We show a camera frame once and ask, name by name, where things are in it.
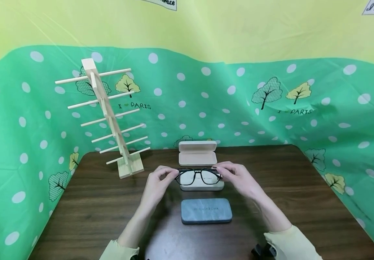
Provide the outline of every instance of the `light yellow sleeve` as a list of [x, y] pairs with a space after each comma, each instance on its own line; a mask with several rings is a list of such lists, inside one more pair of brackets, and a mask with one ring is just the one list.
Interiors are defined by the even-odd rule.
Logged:
[[267, 243], [276, 249], [277, 260], [322, 260], [313, 244], [295, 226], [282, 232], [264, 235]]
[[116, 240], [112, 240], [99, 260], [130, 260], [131, 257], [137, 254], [139, 254], [139, 247], [137, 249], [123, 247]]

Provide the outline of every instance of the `tree print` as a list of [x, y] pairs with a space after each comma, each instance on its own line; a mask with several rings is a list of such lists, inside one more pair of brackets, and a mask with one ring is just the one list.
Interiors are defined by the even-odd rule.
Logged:
[[345, 182], [344, 182], [344, 177], [343, 176], [337, 176], [332, 173], [327, 173], [324, 175], [325, 181], [329, 184], [330, 187], [334, 188], [336, 192], [339, 194], [344, 194], [345, 193]]
[[325, 170], [325, 149], [308, 149], [305, 151], [310, 163], [315, 169], [323, 172]]
[[309, 89], [310, 85], [307, 82], [302, 83], [299, 87], [294, 88], [291, 90], [288, 95], [286, 95], [287, 99], [294, 99], [294, 104], [298, 99], [307, 98], [311, 95], [311, 90]]
[[[80, 68], [80, 77], [86, 76], [86, 71], [84, 68]], [[106, 94], [108, 95], [111, 92], [111, 89], [109, 88], [108, 84], [104, 81], [102, 81], [103, 88], [105, 89]], [[79, 80], [76, 82], [77, 91], [88, 96], [96, 96], [96, 94], [93, 91], [92, 84], [90, 83], [90, 80], [84, 79]]]
[[261, 110], [264, 108], [266, 102], [274, 102], [282, 98], [281, 83], [277, 77], [269, 79], [269, 81], [258, 89], [252, 96], [252, 102], [255, 104], [262, 103]]
[[68, 172], [56, 173], [48, 178], [48, 194], [52, 202], [55, 201], [66, 189], [68, 178]]
[[131, 79], [127, 74], [124, 74], [122, 78], [116, 83], [115, 88], [119, 92], [130, 92], [134, 91], [141, 92], [138, 85], [135, 84], [134, 80]]

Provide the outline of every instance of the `wooden table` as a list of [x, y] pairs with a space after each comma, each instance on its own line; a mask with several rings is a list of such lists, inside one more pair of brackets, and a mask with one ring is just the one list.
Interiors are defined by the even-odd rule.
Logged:
[[[374, 260], [374, 243], [305, 156], [294, 146], [217, 148], [218, 161], [243, 164], [290, 221], [327, 260]], [[145, 172], [120, 180], [116, 152], [86, 154], [30, 260], [97, 260], [118, 238], [140, 202], [148, 173], [179, 168], [178, 150], [142, 153]], [[183, 225], [183, 199], [227, 198], [230, 224]], [[230, 183], [222, 191], [181, 191], [174, 181], [152, 216], [139, 259], [244, 260], [266, 229], [251, 203]]]

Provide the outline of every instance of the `yellow leaf tree print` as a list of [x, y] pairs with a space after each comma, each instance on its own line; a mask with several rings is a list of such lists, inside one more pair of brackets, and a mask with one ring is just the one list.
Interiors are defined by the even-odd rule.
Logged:
[[74, 169], [74, 167], [78, 165], [77, 163], [78, 158], [79, 158], [79, 153], [70, 154], [70, 163], [69, 163], [70, 170]]
[[325, 181], [329, 184], [330, 187], [334, 188], [339, 194], [344, 194], [346, 184], [344, 182], [343, 176], [334, 175], [332, 173], [327, 173], [324, 175]]
[[141, 89], [138, 85], [135, 84], [134, 80], [131, 79], [127, 74], [124, 74], [122, 78], [116, 83], [115, 88], [119, 92], [130, 92], [134, 91], [141, 92]]
[[307, 98], [311, 95], [311, 90], [309, 89], [310, 85], [308, 82], [304, 82], [299, 87], [294, 88], [291, 90], [288, 95], [286, 95], [287, 99], [294, 99], [294, 104], [296, 104], [296, 101], [298, 99]]

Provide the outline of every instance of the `white polka dot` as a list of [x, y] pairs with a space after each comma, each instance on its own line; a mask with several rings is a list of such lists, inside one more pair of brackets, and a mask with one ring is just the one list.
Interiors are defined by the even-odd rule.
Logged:
[[345, 75], [351, 75], [354, 72], [356, 72], [357, 67], [355, 65], [347, 65], [344, 69], [343, 72]]
[[349, 196], [353, 196], [354, 195], [354, 190], [351, 189], [350, 187], [346, 186], [344, 188], [344, 190], [346, 191], [347, 195], [349, 195]]
[[362, 219], [356, 218], [357, 222], [359, 223], [360, 227], [365, 228], [366, 224], [364, 224], [364, 221]]
[[238, 70], [236, 70], [236, 75], [241, 77], [243, 76], [245, 73], [245, 68], [238, 68]]
[[286, 72], [288, 73], [293, 73], [296, 69], [296, 64], [291, 64], [288, 66], [288, 68], [286, 69]]
[[22, 164], [26, 164], [28, 162], [28, 154], [22, 153], [21, 156], [19, 157], [19, 161]]
[[43, 62], [44, 61], [44, 56], [39, 53], [39, 52], [36, 52], [36, 51], [33, 51], [30, 53], [30, 57], [34, 60], [34, 61], [37, 61], [37, 62]]
[[25, 120], [24, 117], [20, 117], [19, 118], [19, 125], [22, 126], [22, 127], [25, 127], [27, 124], [27, 121]]
[[97, 63], [102, 62], [103, 57], [99, 52], [92, 52], [92, 59]]
[[321, 100], [321, 104], [323, 104], [324, 106], [328, 106], [330, 104], [330, 101], [331, 101], [330, 98], [323, 98]]
[[34, 241], [32, 241], [31, 247], [34, 247], [34, 246], [35, 246], [35, 244], [37, 243], [37, 240], [38, 240], [38, 236], [36, 236], [36, 237], [34, 238]]
[[64, 88], [59, 87], [59, 86], [56, 86], [56, 87], [54, 88], [54, 91], [57, 92], [57, 93], [59, 93], [59, 94], [64, 94], [64, 93], [66, 93], [66, 91], [64, 90]]
[[340, 164], [340, 161], [338, 161], [337, 159], [333, 159], [333, 164], [337, 167], [340, 167], [341, 164]]
[[27, 82], [23, 82], [21, 86], [24, 92], [29, 93], [31, 91], [30, 85]]
[[335, 136], [330, 136], [330, 137], [328, 137], [328, 139], [331, 141], [331, 142], [333, 142], [333, 143], [335, 143], [335, 142], [337, 142], [337, 137], [335, 137]]
[[211, 70], [207, 67], [203, 67], [201, 68], [201, 73], [204, 75], [204, 76], [209, 76], [211, 74]]
[[374, 178], [374, 170], [372, 170], [372, 169], [367, 169], [367, 170], [366, 170], [366, 173], [367, 173], [370, 177]]
[[265, 84], [266, 84], [265, 82], [260, 82], [260, 83], [258, 84], [258, 89], [261, 88], [261, 87], [263, 87]]
[[75, 77], [75, 78], [80, 77], [80, 72], [78, 72], [75, 69], [71, 73], [73, 74], [73, 77]]
[[178, 73], [177, 74], [177, 79], [181, 80], [181, 81], [184, 81], [186, 79], [186, 76], [183, 73]]
[[22, 202], [24, 199], [25, 199], [25, 191], [20, 191], [20, 192], [17, 192], [14, 194], [14, 196], [12, 196], [12, 203], [20, 203]]
[[75, 118], [80, 118], [80, 114], [77, 112], [72, 112], [71, 115]]
[[349, 128], [351, 125], [348, 124], [348, 123], [339, 123], [338, 126], [339, 126], [340, 128]]
[[42, 140], [42, 141], [40, 142], [40, 148], [41, 148], [41, 149], [45, 149], [45, 148], [47, 148], [47, 145], [48, 145], [48, 142], [47, 142], [46, 140]]
[[155, 64], [158, 62], [158, 55], [156, 55], [154, 52], [152, 52], [149, 56], [148, 56], [148, 60], [150, 63], [152, 64]]
[[230, 86], [230, 87], [227, 89], [227, 93], [228, 93], [229, 95], [233, 95], [235, 92], [236, 92], [236, 86]]
[[19, 238], [19, 233], [16, 231], [16, 232], [12, 232], [11, 234], [9, 234], [6, 239], [5, 239], [5, 244], [7, 246], [10, 246], [12, 244], [14, 244]]
[[161, 96], [162, 95], [162, 90], [160, 88], [154, 89], [154, 95], [155, 96]]
[[363, 95], [361, 95], [357, 98], [357, 101], [360, 104], [364, 105], [364, 104], [367, 104], [368, 102], [370, 102], [370, 99], [371, 99], [370, 94], [363, 94]]
[[361, 143], [358, 145], [358, 148], [359, 148], [359, 149], [363, 149], [363, 148], [368, 147], [369, 145], [370, 145], [369, 142], [364, 141], [364, 142], [361, 142]]

